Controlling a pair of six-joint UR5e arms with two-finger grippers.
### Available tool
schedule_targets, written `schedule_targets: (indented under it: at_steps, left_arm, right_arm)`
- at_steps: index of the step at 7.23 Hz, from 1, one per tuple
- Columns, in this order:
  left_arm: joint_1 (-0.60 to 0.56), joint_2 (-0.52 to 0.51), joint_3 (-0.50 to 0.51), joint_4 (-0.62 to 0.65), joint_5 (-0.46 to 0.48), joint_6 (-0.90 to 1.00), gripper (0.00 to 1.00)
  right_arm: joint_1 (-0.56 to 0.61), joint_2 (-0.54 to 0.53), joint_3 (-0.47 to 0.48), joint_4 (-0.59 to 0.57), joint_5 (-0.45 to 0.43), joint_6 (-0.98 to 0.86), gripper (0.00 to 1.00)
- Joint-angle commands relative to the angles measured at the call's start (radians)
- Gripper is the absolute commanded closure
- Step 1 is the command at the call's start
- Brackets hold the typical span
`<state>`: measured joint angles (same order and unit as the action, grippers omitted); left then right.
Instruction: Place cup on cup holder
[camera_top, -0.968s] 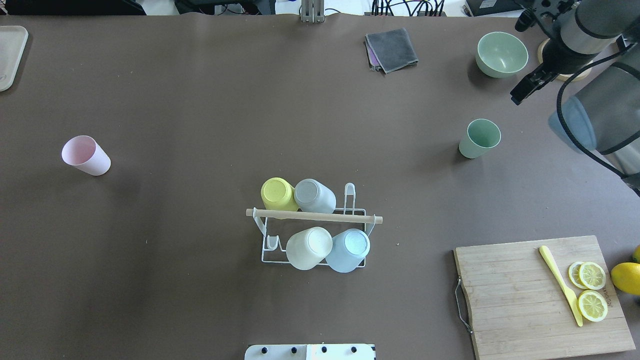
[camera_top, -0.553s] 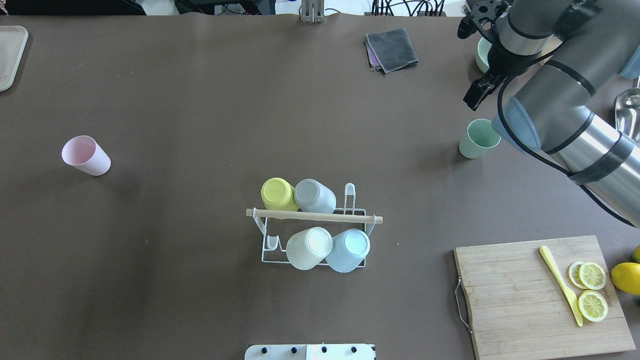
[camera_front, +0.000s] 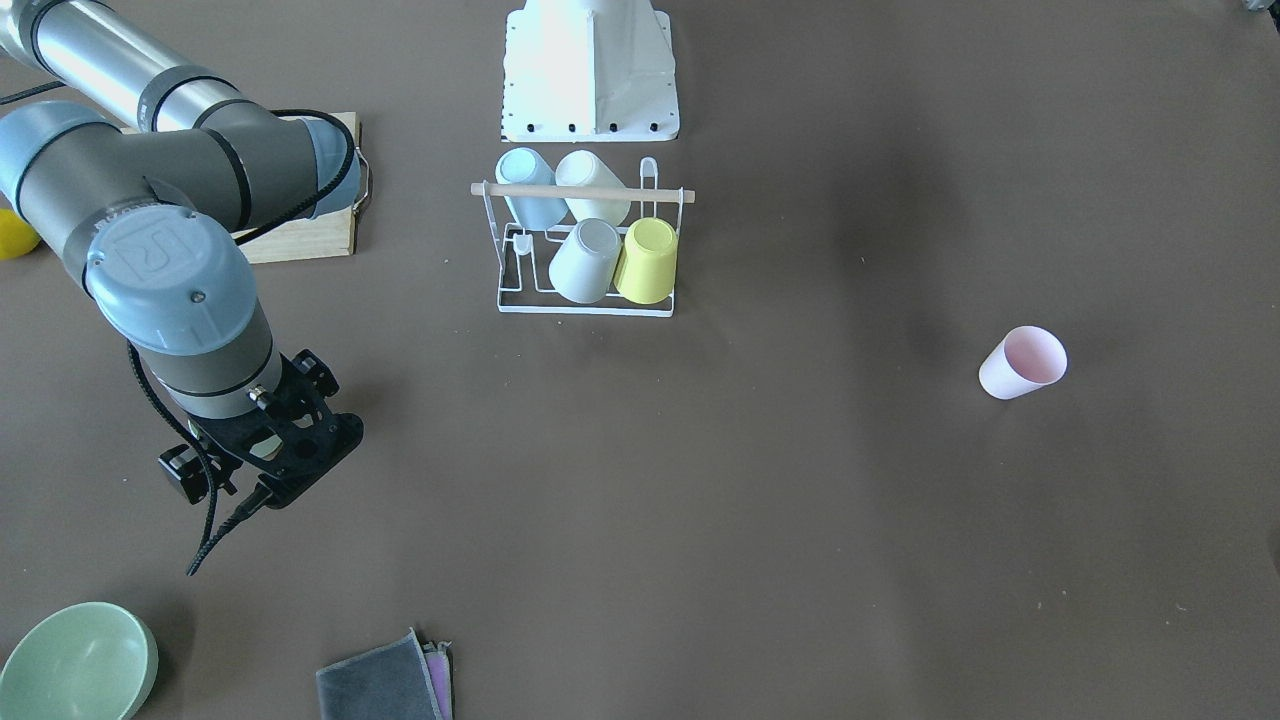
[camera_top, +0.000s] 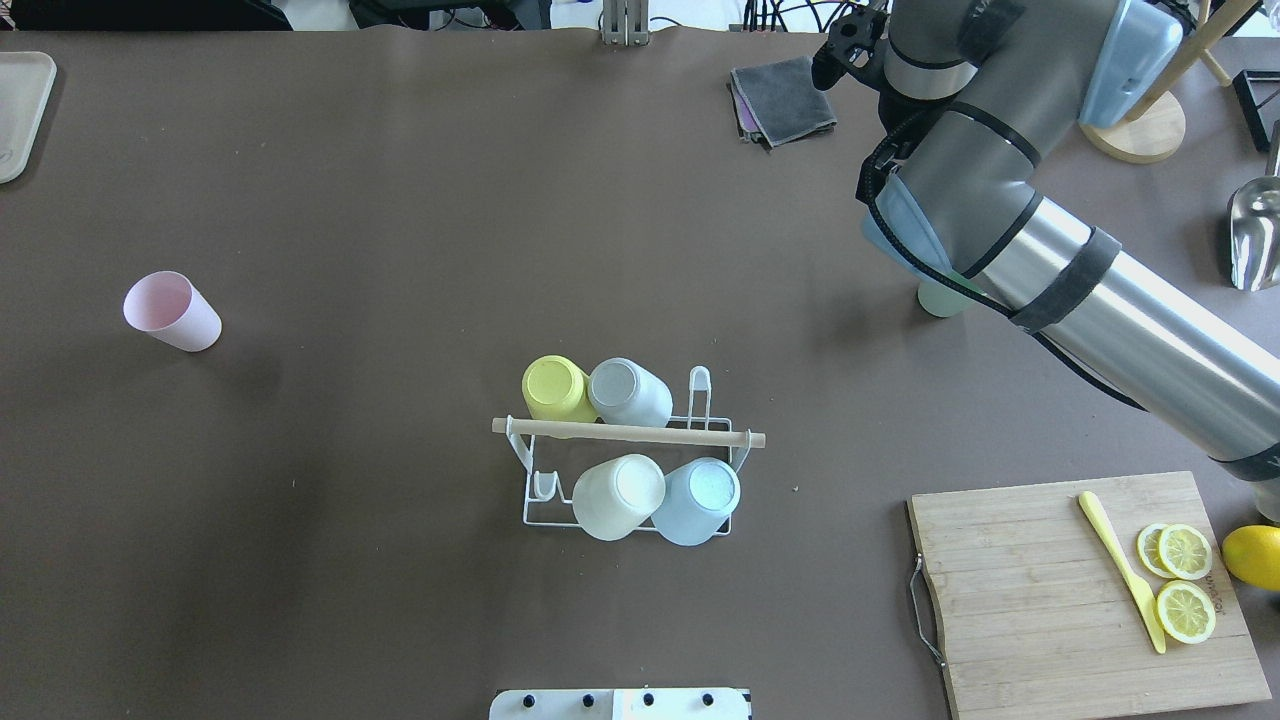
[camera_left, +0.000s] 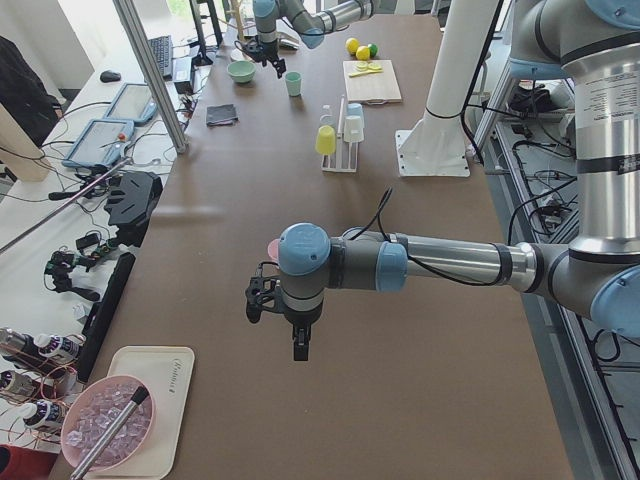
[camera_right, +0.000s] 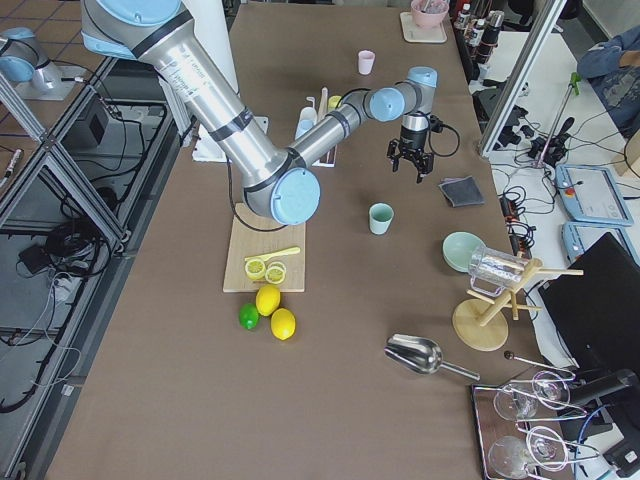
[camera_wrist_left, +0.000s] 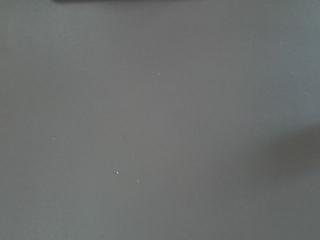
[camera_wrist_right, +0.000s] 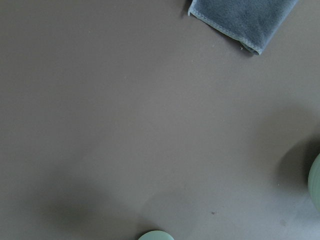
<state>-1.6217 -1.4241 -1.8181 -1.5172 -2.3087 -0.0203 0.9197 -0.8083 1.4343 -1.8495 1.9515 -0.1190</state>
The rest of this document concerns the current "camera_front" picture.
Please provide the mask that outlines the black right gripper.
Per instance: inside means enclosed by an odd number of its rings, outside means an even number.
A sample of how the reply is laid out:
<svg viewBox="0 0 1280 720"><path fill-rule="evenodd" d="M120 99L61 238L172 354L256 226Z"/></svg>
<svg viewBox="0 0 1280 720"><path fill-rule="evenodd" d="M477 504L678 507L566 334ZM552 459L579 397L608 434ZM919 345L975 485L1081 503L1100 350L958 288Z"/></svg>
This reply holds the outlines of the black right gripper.
<svg viewBox="0 0 1280 720"><path fill-rule="evenodd" d="M198 503L209 482L233 495L232 477L243 465L257 470L241 509L283 509L329 473L364 439L364 421L334 413L326 400L339 384L311 350L280 357L282 378L273 391L250 395L250 411L228 419L195 416L195 445L182 443L157 459L169 482L188 502ZM197 450L204 448L212 478L206 478Z"/></svg>

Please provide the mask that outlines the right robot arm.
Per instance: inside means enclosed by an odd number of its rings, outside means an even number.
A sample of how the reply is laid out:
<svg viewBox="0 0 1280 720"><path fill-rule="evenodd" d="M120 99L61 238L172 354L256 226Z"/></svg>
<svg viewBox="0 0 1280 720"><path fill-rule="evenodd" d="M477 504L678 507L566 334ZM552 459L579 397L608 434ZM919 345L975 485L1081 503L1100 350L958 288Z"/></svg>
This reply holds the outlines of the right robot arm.
<svg viewBox="0 0 1280 720"><path fill-rule="evenodd" d="M191 502L259 478L283 509L355 450L314 354L276 347L242 243L358 201L358 145L269 111L100 1L5 1L3 50L90 99L3 117L3 195L193 427L161 464Z"/></svg>

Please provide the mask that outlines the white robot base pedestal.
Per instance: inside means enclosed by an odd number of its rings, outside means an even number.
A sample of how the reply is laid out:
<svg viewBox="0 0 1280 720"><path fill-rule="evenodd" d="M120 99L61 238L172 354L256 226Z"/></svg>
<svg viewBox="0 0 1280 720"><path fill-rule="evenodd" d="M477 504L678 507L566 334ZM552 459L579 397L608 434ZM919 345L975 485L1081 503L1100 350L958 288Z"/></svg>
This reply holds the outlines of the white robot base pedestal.
<svg viewBox="0 0 1280 720"><path fill-rule="evenodd" d="M503 72L506 142L680 135L672 23L649 1L526 1L506 17Z"/></svg>

